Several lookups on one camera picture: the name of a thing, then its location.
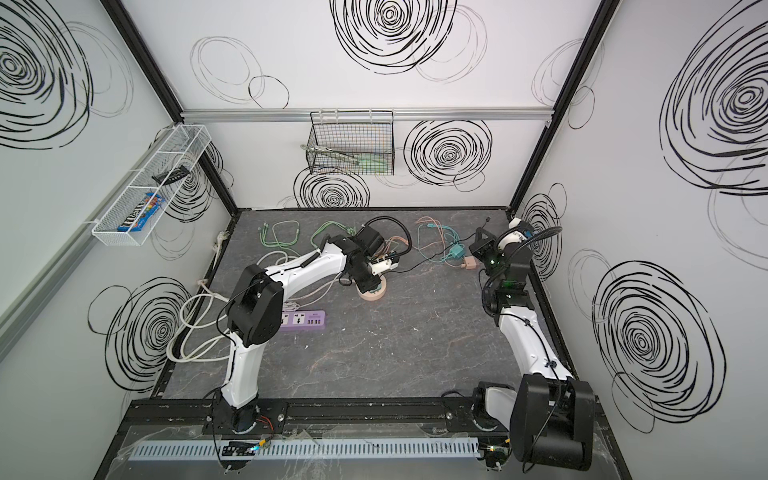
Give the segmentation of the pink round power strip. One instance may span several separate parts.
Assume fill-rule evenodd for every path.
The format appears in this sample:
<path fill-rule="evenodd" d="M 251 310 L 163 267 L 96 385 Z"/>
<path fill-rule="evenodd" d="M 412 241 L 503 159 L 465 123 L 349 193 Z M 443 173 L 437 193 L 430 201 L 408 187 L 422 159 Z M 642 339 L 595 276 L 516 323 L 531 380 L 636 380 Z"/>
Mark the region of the pink round power strip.
<path fill-rule="evenodd" d="M 368 302 L 374 302 L 382 299 L 386 293 L 387 281 L 386 278 L 381 276 L 379 285 L 368 292 L 358 292 L 358 296 Z"/>

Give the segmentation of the purple power strip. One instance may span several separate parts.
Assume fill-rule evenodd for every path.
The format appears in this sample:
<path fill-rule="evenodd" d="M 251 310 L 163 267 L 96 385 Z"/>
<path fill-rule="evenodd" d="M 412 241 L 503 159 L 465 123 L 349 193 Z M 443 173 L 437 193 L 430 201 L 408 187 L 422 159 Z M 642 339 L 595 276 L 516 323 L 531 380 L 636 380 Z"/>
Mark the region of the purple power strip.
<path fill-rule="evenodd" d="M 284 311 L 281 318 L 281 331 L 323 330 L 325 328 L 326 312 Z"/>

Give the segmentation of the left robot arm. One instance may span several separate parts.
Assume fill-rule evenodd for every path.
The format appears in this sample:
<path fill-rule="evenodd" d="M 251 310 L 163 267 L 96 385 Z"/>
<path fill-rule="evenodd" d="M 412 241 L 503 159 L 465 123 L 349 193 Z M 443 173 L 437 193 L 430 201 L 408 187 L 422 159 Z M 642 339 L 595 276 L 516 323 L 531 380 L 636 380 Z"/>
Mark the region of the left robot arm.
<path fill-rule="evenodd" d="M 349 277 L 361 294 L 377 292 L 399 257 L 376 259 L 357 239 L 337 236 L 284 264 L 246 267 L 225 307 L 230 351 L 221 395 L 227 405 L 238 412 L 258 397 L 263 353 L 282 325 L 283 305 L 290 297 L 338 275 Z"/>

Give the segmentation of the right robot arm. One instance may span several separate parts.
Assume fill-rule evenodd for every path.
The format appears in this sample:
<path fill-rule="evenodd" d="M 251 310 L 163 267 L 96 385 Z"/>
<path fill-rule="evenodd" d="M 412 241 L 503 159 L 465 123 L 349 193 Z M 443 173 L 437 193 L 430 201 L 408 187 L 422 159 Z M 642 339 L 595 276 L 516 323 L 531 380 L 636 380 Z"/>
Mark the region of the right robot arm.
<path fill-rule="evenodd" d="M 596 409 L 591 386 L 576 378 L 545 338 L 526 290 L 534 246 L 562 231 L 519 221 L 500 235 L 475 231 L 471 254 L 483 265 L 481 305 L 509 343 L 521 380 L 516 388 L 483 384 L 481 409 L 505 425 L 509 452 L 524 471 L 546 465 L 587 471 Z"/>

